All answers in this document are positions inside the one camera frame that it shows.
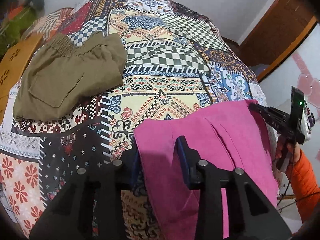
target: orange clothing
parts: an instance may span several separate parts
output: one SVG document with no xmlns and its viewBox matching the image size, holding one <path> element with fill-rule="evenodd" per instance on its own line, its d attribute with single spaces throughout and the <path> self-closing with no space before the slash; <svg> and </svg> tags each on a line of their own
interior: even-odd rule
<svg viewBox="0 0 320 240">
<path fill-rule="evenodd" d="M 310 161 L 304 155 L 303 151 L 300 151 L 300 160 L 296 162 L 293 167 L 289 164 L 285 174 L 287 175 L 288 179 L 290 179 L 291 170 L 293 168 L 291 187 L 294 195 L 296 196 L 297 207 L 302 223 L 304 223 L 309 219 L 314 207 L 316 206 L 318 201 L 320 201 L 320 194 L 315 194 L 310 197 L 306 196 L 320 192 L 320 188 L 316 182 L 316 177 L 313 173 Z"/>
</svg>

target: metal screw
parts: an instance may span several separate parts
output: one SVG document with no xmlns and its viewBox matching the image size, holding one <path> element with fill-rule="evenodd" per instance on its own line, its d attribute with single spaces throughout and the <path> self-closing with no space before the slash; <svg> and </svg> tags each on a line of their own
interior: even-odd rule
<svg viewBox="0 0 320 240">
<path fill-rule="evenodd" d="M 207 162 L 206 160 L 199 160 L 199 161 L 198 161 L 198 164 L 199 164 L 200 166 L 205 167 L 205 166 L 208 165 L 208 162 Z"/>
<path fill-rule="evenodd" d="M 238 174 L 238 175 L 244 174 L 244 170 L 241 169 L 241 168 L 236 168 L 236 169 L 235 169 L 235 172 L 236 172 L 236 174 Z"/>
<path fill-rule="evenodd" d="M 112 164 L 113 164 L 114 166 L 120 166 L 120 165 L 122 164 L 122 161 L 121 161 L 121 160 L 114 160 L 114 161 L 112 162 Z"/>
<path fill-rule="evenodd" d="M 78 173 L 79 175 L 85 174 L 85 172 L 86 172 L 85 168 L 79 168 L 79 169 L 77 170 L 77 173 Z"/>
</svg>

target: orange sleeve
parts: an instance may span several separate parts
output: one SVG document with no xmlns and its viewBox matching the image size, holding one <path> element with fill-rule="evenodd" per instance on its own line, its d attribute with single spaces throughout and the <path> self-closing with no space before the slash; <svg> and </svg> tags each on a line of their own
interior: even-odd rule
<svg viewBox="0 0 320 240">
<path fill-rule="evenodd" d="M 301 151 L 301 157 L 298 162 L 292 167 L 289 165 L 285 174 L 288 179 L 291 177 L 291 187 L 297 200 L 298 211 L 304 223 L 309 219 L 314 207 L 320 200 L 320 194 L 316 194 L 305 199 L 302 199 L 310 194 L 320 192 L 319 186 L 316 182 L 316 177 L 313 173 L 313 169 L 310 161 Z"/>
</svg>

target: pink fabric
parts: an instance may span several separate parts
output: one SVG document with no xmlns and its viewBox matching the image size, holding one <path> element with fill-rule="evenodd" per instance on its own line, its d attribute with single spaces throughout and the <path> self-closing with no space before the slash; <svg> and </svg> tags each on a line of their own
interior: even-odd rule
<svg viewBox="0 0 320 240">
<path fill-rule="evenodd" d="M 193 240 L 199 192 L 184 184 L 174 143 L 184 135 L 190 148 L 218 168 L 243 168 L 273 205 L 278 184 L 271 169 L 264 120 L 248 109 L 255 100 L 229 101 L 198 110 L 183 119 L 144 120 L 134 130 L 147 192 L 167 240 Z M 223 237 L 228 237 L 228 209 L 222 192 Z"/>
</svg>

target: patchwork bedspread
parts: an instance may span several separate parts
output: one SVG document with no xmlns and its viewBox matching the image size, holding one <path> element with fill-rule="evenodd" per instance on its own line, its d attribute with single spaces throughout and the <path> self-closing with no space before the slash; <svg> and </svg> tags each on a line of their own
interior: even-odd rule
<svg viewBox="0 0 320 240">
<path fill-rule="evenodd" d="M 172 0 L 87 0 L 57 30 L 78 46 L 94 31 L 120 35 L 128 54 L 121 87 L 84 98 L 52 122 L 16 122 L 12 108 L 20 83 L 10 91 L 0 126 L 0 171 L 27 237 L 70 176 L 80 167 L 103 169 L 104 160 L 119 158 L 144 119 L 183 118 L 228 100 L 254 98 L 266 105 L 254 73 L 213 23 Z M 275 140 L 270 131 L 274 145 Z M 89 163 L 92 154 L 101 161 Z M 133 192 L 122 192 L 122 201 L 129 238 L 163 239 L 142 173 Z M 94 236 L 98 226 L 94 218 Z"/>
</svg>

